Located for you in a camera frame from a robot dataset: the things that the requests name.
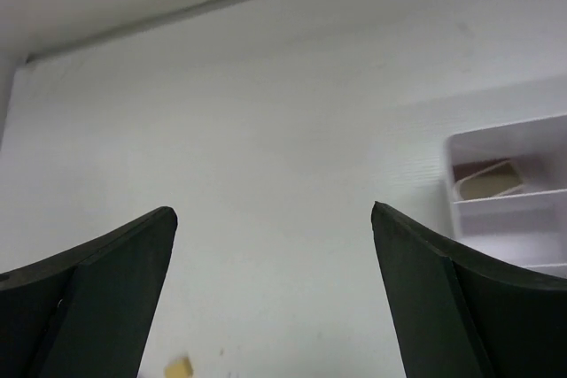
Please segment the pink eraser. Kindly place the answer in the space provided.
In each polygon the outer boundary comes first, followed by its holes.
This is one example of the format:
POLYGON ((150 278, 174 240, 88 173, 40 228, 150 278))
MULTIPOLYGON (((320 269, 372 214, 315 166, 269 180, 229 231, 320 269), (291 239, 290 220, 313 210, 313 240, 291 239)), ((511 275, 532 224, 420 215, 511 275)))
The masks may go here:
POLYGON ((524 179, 509 158, 455 165, 453 175, 453 193, 457 201, 504 197, 524 189, 524 179))

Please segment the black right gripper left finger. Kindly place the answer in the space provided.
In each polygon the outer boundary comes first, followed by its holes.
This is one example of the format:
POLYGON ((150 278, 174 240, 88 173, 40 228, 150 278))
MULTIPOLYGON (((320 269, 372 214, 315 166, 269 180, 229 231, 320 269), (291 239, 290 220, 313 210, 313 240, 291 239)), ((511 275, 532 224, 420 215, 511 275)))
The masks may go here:
POLYGON ((136 377, 177 229, 162 206, 1 275, 3 377, 136 377))

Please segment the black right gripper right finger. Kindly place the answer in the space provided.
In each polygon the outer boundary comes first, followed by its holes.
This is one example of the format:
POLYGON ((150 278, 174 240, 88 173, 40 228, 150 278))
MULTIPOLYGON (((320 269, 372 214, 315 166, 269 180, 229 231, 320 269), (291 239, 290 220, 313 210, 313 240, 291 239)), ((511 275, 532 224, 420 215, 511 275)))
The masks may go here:
POLYGON ((440 235, 388 204, 371 212, 408 377, 564 377, 566 280, 440 235))

